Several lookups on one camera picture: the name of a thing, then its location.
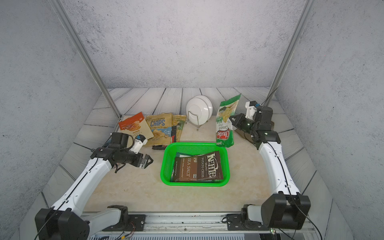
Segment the green Chulo cassava chips bag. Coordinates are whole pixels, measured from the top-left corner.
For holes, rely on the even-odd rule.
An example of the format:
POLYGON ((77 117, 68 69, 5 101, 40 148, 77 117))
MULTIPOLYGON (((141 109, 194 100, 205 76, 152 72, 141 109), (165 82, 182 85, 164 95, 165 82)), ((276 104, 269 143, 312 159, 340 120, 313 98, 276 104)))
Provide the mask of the green Chulo cassava chips bag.
POLYGON ((233 124, 230 117, 234 116, 241 94, 220 103, 216 116, 216 143, 218 147, 229 148, 234 145, 233 124))

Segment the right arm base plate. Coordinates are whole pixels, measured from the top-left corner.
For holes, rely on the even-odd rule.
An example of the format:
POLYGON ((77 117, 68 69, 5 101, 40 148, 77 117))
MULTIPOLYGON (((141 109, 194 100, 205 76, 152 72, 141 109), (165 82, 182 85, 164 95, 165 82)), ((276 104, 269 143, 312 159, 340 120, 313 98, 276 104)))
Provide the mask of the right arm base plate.
POLYGON ((248 220, 241 214, 227 214, 222 218, 222 223, 226 224, 228 231, 268 231, 264 224, 248 220))

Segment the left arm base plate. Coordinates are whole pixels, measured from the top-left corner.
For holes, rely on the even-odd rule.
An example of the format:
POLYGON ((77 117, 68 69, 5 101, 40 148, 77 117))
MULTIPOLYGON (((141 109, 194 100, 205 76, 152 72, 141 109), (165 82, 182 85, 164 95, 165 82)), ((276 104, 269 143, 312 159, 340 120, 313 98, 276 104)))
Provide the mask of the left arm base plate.
POLYGON ((123 215, 119 222, 113 226, 114 231, 132 231, 143 232, 146 221, 146 215, 144 214, 129 214, 123 215))

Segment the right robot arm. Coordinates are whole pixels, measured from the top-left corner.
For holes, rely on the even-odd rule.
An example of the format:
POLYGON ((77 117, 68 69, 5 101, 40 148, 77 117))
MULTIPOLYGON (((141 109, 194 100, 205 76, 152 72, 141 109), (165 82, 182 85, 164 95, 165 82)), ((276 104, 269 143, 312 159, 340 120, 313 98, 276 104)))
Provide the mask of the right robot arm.
POLYGON ((245 229, 300 230, 308 219, 311 201, 301 194, 286 165, 281 139, 273 130, 273 110, 255 101, 246 103, 246 114, 230 117, 234 127, 248 134, 267 168, 272 195, 260 206, 244 205, 241 223, 245 229))

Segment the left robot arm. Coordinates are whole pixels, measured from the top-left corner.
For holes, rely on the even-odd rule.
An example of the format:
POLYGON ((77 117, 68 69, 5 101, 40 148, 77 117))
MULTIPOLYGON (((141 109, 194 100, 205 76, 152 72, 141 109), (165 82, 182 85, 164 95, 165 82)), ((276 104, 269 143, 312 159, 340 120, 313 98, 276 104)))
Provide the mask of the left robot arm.
POLYGON ((107 142, 93 150, 90 160, 73 185, 49 209, 41 209, 35 216, 39 240, 86 240, 103 231, 135 231, 126 206, 112 205, 106 210, 82 218, 89 198, 105 175, 125 165, 145 169, 153 159, 140 153, 148 142, 143 135, 133 137, 112 133, 107 142))

